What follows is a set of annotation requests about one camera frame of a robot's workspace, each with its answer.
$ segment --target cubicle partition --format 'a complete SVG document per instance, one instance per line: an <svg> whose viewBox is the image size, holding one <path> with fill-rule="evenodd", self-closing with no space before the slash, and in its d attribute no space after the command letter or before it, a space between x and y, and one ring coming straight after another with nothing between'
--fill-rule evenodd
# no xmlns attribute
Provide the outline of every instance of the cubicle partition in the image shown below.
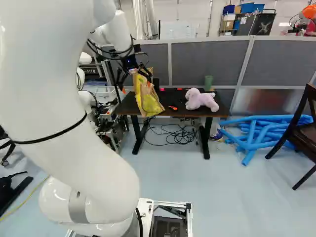
<svg viewBox="0 0 316 237"><path fill-rule="evenodd" d="M213 88L232 115L291 114L316 77L316 39L241 36L144 40L138 61L154 68L163 87ZM118 64L111 62L116 75ZM125 81L132 85L132 79Z"/></svg>

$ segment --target blue box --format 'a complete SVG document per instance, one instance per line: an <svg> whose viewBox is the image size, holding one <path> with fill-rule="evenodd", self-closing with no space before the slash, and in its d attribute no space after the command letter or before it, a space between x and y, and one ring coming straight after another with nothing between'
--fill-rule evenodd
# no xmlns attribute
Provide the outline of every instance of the blue box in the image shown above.
<svg viewBox="0 0 316 237"><path fill-rule="evenodd" d="M254 2L251 2L251 3L243 3L241 4L241 13L251 13L251 12L254 12L254 9L253 9L253 6L254 6Z"/></svg>
<svg viewBox="0 0 316 237"><path fill-rule="evenodd" d="M254 4L253 5L253 11L258 11L263 12L263 8L265 8L265 4Z"/></svg>
<svg viewBox="0 0 316 237"><path fill-rule="evenodd" d="M233 14L234 11L235 11L235 5L224 6L223 15L226 15L227 13L228 14Z"/></svg>

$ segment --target yellow cable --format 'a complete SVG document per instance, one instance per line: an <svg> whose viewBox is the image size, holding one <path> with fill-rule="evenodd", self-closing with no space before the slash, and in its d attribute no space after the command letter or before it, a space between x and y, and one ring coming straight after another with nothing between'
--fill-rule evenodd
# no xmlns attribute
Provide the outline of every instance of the yellow cable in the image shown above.
<svg viewBox="0 0 316 237"><path fill-rule="evenodd" d="M12 211L8 212L7 214L3 215L0 218L0 222L3 221L4 219L6 219L8 216L12 215L14 212L16 212L18 209L21 208L21 206L23 206L32 196L32 194L39 188L39 186L41 186L47 179L49 178L49 175L43 180L41 181L30 193L30 195L20 204L18 205L16 208L14 208Z"/></svg>

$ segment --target pink stuffed animal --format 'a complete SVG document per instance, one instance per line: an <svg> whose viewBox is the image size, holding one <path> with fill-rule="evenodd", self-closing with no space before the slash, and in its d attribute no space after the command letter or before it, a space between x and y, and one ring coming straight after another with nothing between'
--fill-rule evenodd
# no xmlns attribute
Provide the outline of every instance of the pink stuffed animal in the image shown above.
<svg viewBox="0 0 316 237"><path fill-rule="evenodd" d="M191 88L186 93L187 110L196 110L201 105L205 105L211 109L212 112L216 112L219 109L218 104L214 100L215 93L200 93L196 88Z"/></svg>

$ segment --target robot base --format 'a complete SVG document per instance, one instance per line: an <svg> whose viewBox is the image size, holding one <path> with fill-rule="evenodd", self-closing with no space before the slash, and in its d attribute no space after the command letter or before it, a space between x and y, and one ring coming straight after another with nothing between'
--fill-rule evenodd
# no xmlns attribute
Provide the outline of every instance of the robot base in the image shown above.
<svg viewBox="0 0 316 237"><path fill-rule="evenodd" d="M191 203L153 201L140 198L137 208L142 216L143 237L193 237ZM133 234L124 235L124 237L140 237L138 222L132 221L131 228L136 229L136 231L131 231ZM68 230L65 237L83 236L76 235L74 231Z"/></svg>

